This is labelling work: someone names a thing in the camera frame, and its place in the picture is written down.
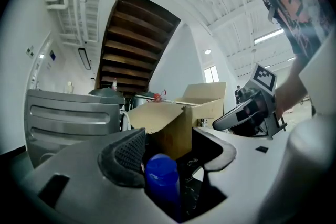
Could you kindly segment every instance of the robotic arm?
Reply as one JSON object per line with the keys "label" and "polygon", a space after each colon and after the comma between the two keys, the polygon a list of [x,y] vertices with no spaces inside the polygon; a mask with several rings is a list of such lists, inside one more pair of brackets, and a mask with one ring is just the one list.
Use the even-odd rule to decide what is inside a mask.
{"label": "robotic arm", "polygon": [[241,104],[213,123],[218,131],[230,129],[241,136],[268,137],[284,129],[279,125],[274,90],[277,75],[256,64],[246,85],[238,91]]}

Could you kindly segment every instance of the blue bottle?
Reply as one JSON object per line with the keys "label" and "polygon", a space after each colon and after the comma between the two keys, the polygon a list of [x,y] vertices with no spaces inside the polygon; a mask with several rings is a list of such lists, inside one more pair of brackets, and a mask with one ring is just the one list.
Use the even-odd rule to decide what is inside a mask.
{"label": "blue bottle", "polygon": [[180,181],[176,161],[156,154],[146,165],[148,196],[176,222],[181,222]]}

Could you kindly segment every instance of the fluorescent light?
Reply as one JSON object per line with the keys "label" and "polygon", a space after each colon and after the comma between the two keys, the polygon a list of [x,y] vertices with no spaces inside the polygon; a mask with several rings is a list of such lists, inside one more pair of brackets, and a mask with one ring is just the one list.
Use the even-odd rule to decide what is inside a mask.
{"label": "fluorescent light", "polygon": [[80,58],[82,59],[83,65],[86,70],[91,70],[91,65],[89,63],[88,55],[86,54],[86,50],[84,48],[79,48],[78,53]]}
{"label": "fluorescent light", "polygon": [[257,38],[257,39],[254,41],[254,44],[258,44],[258,43],[260,43],[260,42],[262,42],[262,41],[265,41],[266,39],[269,39],[269,38],[271,38],[271,37],[278,36],[278,35],[282,34],[283,32],[284,32],[283,29],[279,29],[279,30],[276,30],[276,31],[274,31],[274,32],[271,32],[271,33],[269,33],[269,34],[267,34],[267,35],[265,35],[265,36],[263,36],[263,37]]}

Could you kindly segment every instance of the wooden staircase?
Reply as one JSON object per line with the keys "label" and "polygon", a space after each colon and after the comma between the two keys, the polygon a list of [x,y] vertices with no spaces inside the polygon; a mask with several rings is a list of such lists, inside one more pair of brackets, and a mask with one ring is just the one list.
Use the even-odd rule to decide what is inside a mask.
{"label": "wooden staircase", "polygon": [[148,84],[180,20],[149,0],[117,0],[105,33],[96,84],[125,96],[147,92]]}

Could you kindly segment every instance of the cardboard box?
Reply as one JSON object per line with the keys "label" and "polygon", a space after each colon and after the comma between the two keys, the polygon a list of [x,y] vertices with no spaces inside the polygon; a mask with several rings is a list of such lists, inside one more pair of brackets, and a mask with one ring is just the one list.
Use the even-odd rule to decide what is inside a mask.
{"label": "cardboard box", "polygon": [[225,82],[189,85],[176,101],[196,104],[147,103],[128,114],[134,128],[146,128],[161,152],[178,159],[192,149],[192,127],[198,119],[209,119],[208,127],[224,113]]}

